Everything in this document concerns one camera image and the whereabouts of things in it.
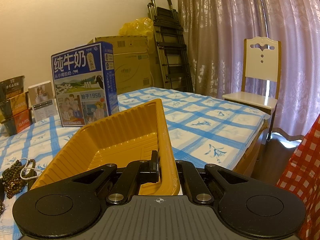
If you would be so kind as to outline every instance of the pink curtain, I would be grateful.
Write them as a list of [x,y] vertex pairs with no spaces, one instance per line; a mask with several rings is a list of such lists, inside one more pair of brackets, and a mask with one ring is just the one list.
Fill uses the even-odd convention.
[[[178,0],[195,93],[221,98],[241,89],[243,40],[261,36],[255,0]],[[248,92],[265,82],[248,79]]]
[[[178,0],[195,93],[221,98],[241,88],[243,40],[265,36],[257,0]],[[282,42],[282,75],[274,131],[305,135],[320,112],[319,0],[263,0],[269,37]],[[247,79],[264,95],[266,82]],[[275,84],[270,84],[274,96]]]
[[[320,113],[319,0],[263,0],[269,38],[282,42],[282,72],[274,129],[301,139]],[[275,84],[270,93],[274,95]]]

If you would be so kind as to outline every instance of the bed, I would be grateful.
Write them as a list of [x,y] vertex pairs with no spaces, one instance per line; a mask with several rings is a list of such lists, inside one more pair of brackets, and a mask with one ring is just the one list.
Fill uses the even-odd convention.
[[[175,159],[190,161],[199,168],[206,163],[215,163],[251,175],[261,144],[261,132],[267,128],[269,116],[249,106],[160,88],[119,95],[119,110],[124,111],[155,98],[163,102]],[[61,127],[57,115],[11,137],[7,137],[4,127],[1,127],[0,175],[20,158],[33,158],[36,168],[44,170],[78,129]],[[21,237],[11,212],[14,201],[21,194],[4,200],[0,239]]]

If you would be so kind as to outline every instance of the white chair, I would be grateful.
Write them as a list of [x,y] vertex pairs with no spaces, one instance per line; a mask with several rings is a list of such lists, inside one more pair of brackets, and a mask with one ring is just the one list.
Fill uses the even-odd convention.
[[[271,122],[267,140],[270,140],[281,76],[281,42],[267,37],[244,39],[244,63],[241,92],[223,95],[223,99],[252,106],[270,114]],[[277,82],[275,98],[245,92],[246,77]]]

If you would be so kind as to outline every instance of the wooden floor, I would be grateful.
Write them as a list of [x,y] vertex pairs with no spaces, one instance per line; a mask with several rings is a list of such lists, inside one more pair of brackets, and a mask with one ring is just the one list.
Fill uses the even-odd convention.
[[261,146],[261,155],[251,177],[275,185],[282,175],[295,148],[286,148],[277,136]]

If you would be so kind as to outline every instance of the red checkered cloth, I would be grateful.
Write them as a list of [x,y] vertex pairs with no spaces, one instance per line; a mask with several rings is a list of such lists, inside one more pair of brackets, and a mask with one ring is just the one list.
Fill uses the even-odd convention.
[[320,236],[320,115],[291,156],[277,186],[297,195],[306,206],[301,239]]

